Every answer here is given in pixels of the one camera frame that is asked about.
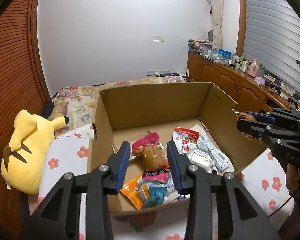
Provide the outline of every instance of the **wall socket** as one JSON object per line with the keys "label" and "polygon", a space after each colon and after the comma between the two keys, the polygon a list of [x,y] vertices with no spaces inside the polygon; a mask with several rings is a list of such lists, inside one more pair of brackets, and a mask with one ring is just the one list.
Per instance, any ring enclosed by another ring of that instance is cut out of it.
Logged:
{"label": "wall socket", "polygon": [[147,70],[147,76],[154,76],[156,73],[160,74],[169,74],[171,73],[170,70]]}
{"label": "wall socket", "polygon": [[163,36],[153,36],[153,41],[163,41]]}

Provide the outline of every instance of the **window blind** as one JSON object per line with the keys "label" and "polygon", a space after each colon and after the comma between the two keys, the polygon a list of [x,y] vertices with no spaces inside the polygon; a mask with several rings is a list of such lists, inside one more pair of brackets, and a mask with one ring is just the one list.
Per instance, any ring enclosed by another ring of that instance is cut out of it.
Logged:
{"label": "window blind", "polygon": [[286,0],[247,0],[242,55],[300,92],[300,19]]}

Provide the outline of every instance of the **stuffed animal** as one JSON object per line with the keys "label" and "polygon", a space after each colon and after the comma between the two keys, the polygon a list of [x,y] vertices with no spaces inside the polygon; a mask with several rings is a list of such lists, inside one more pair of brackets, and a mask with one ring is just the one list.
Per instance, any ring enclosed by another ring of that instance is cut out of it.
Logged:
{"label": "stuffed animal", "polygon": [[38,194],[46,151],[54,140],[54,130],[69,122],[66,116],[53,121],[21,110],[14,120],[14,132],[3,150],[2,176],[6,182],[31,195]]}

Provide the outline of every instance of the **black ear tip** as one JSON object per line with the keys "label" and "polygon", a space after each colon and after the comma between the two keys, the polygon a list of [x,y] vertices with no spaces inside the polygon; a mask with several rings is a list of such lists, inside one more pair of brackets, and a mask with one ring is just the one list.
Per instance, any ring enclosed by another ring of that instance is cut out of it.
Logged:
{"label": "black ear tip", "polygon": [[70,121],[69,117],[67,117],[67,116],[64,116],[64,118],[65,118],[66,124],[68,124],[68,123],[69,123],[69,121]]}

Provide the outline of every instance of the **metal bolt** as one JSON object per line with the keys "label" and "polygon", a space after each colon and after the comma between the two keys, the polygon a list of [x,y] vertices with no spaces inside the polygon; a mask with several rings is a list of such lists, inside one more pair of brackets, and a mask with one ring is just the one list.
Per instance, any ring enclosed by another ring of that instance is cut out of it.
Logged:
{"label": "metal bolt", "polygon": [[105,164],[103,164],[99,167],[99,170],[101,170],[101,171],[107,171],[108,169],[109,169],[109,166],[105,165]]}
{"label": "metal bolt", "polygon": [[191,165],[189,165],[189,170],[191,170],[191,171],[197,171],[198,170],[198,166],[191,164]]}
{"label": "metal bolt", "polygon": [[68,173],[66,173],[65,175],[63,175],[63,178],[64,178],[64,179],[72,179],[72,176],[73,176],[73,174],[70,173],[70,172],[68,172]]}
{"label": "metal bolt", "polygon": [[227,172],[227,173],[225,174],[225,177],[226,177],[226,179],[233,179],[233,178],[234,178],[234,175],[233,175],[231,172]]}

